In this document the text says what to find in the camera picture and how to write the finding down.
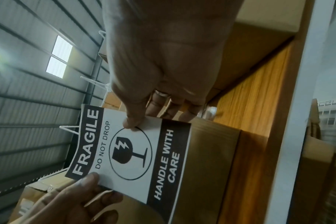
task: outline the skylight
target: skylight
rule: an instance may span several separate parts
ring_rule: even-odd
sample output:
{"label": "skylight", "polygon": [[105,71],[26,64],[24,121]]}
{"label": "skylight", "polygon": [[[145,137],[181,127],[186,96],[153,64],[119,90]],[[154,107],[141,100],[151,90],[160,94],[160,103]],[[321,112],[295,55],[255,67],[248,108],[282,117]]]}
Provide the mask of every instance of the skylight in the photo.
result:
{"label": "skylight", "polygon": [[[61,60],[68,62],[71,51],[72,51],[72,45],[67,41],[65,41],[62,37],[57,36],[54,48],[52,50],[52,54],[60,58]],[[63,78],[66,66],[67,65],[62,61],[54,57],[50,57],[50,61],[49,64],[47,65],[46,72],[54,76]]]}

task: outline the person's left hand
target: person's left hand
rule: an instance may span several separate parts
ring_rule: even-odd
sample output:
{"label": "person's left hand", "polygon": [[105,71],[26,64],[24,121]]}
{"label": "person's left hand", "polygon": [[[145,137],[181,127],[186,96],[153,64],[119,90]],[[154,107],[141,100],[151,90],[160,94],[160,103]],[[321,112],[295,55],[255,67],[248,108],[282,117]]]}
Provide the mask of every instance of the person's left hand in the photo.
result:
{"label": "person's left hand", "polygon": [[[98,186],[99,175],[90,173],[78,182],[53,190],[38,200],[22,217],[20,224],[90,224],[103,208],[123,200],[118,192],[106,193],[87,207],[84,205],[103,190]],[[118,213],[106,211],[94,224],[115,224]]]}

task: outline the broken wine glass icon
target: broken wine glass icon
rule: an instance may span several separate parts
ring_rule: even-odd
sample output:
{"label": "broken wine glass icon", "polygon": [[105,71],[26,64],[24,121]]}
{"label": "broken wine glass icon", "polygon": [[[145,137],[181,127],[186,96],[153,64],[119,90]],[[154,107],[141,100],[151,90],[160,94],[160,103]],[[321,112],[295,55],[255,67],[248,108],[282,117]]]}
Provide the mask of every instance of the broken wine glass icon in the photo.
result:
{"label": "broken wine glass icon", "polygon": [[135,153],[132,147],[132,143],[128,138],[123,138],[123,137],[116,137],[115,141],[115,148],[113,151],[113,160],[121,163],[121,164],[126,164],[128,163],[132,156],[140,158],[143,160],[143,165],[142,167],[145,167],[145,160],[147,156],[147,149],[145,151],[145,154],[138,154]]}

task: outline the hand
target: hand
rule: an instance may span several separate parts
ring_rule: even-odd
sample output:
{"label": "hand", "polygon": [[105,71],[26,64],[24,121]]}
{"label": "hand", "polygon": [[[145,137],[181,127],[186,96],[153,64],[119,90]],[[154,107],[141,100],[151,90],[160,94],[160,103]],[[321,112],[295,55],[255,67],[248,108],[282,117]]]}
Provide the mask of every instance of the hand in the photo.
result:
{"label": "hand", "polygon": [[103,1],[110,82],[126,106],[125,128],[157,116],[168,97],[161,118],[172,119],[184,101],[190,106],[179,120],[198,114],[242,2]]}
{"label": "hand", "polygon": [[[103,191],[98,181],[99,175],[91,173],[70,186],[45,194],[22,217],[20,224],[90,224],[91,219],[103,208],[123,199],[123,195],[118,192],[106,193],[84,208],[87,202]],[[111,210],[92,223],[115,224],[117,219],[117,211]]]}

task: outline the silver ring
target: silver ring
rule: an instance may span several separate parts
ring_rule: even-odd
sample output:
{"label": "silver ring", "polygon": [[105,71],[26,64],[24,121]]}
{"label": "silver ring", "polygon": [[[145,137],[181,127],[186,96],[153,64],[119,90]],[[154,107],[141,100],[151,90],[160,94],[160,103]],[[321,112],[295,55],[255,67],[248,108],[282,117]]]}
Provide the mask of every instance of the silver ring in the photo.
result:
{"label": "silver ring", "polygon": [[167,93],[162,93],[162,92],[158,91],[157,89],[155,89],[154,92],[157,93],[158,95],[162,96],[162,97],[165,97],[165,98],[167,98],[167,97],[170,96],[169,94],[167,94]]}

